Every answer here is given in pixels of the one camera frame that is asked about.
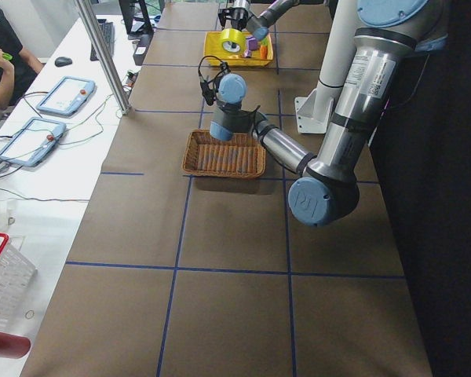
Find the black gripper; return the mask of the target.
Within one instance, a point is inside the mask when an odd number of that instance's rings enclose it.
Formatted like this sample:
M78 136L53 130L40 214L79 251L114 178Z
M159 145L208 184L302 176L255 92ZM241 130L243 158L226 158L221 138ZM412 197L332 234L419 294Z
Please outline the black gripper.
M214 94L214 111L222 112L225 109L226 102L222 96L216 92Z
M231 28L237 29L239 31L245 29L249 19L249 12L249 0L230 1L228 7L228 20L230 21Z

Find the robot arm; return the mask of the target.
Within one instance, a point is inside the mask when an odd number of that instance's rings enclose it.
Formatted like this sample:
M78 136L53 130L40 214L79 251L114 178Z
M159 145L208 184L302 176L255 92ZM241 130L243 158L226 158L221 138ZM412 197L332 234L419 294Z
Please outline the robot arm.
M229 26L238 31L247 30L258 41L268 34L268 29L288 10L299 5L325 5L330 10L330 17L334 18L338 1L300 1L277 0L269 5L260 15L255 15L250 7L251 1L228 1L227 6L218 11L218 19L222 28Z
M400 62L442 49L447 40L447 1L331 1L333 19L316 88L296 100L298 129L324 136L311 153L258 110L242 108L244 79L221 63L213 79L201 79L214 106L212 137L229 141L251 134L298 179L288 192L297 220L327 225L358 204L354 173L360 153L387 104Z

